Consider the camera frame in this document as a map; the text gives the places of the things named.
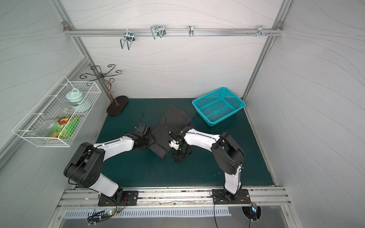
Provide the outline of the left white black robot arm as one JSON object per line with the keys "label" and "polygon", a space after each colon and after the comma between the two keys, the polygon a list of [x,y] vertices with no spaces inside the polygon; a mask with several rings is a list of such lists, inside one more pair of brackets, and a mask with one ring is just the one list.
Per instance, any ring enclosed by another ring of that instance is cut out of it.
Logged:
{"label": "left white black robot arm", "polygon": [[122,190],[122,187],[102,174],[104,162],[124,152],[147,148],[153,143],[151,136],[139,137],[133,134],[103,143],[84,142],[67,164],[64,176],[74,184],[111,198]]}

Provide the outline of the teal plastic basket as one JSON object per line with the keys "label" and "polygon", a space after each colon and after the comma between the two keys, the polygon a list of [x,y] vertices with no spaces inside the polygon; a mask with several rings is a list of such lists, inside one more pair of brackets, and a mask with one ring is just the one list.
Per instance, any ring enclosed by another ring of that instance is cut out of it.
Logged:
{"label": "teal plastic basket", "polygon": [[226,87],[221,87],[193,100],[192,105],[210,127],[246,107],[246,103]]}

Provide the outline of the dark grey long pants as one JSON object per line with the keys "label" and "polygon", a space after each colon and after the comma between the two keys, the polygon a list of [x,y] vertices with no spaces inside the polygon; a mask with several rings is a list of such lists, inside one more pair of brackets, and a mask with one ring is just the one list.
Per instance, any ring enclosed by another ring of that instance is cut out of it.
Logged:
{"label": "dark grey long pants", "polygon": [[164,159],[171,150],[169,146],[170,132],[177,134],[192,122],[191,118],[183,111],[170,107],[167,113],[153,128],[151,136],[154,143],[149,146],[159,158]]}

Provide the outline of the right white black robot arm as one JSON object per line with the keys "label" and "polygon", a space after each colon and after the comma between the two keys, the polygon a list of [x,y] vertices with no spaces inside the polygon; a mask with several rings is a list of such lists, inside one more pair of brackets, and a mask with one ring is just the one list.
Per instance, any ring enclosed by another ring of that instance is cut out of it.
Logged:
{"label": "right white black robot arm", "polygon": [[239,197],[244,151],[231,135],[228,133],[211,135],[186,127],[176,134],[170,132],[169,136],[169,146],[175,150],[173,158],[177,163],[192,153],[192,146],[211,152],[219,168],[224,172],[225,197],[230,200],[236,200]]}

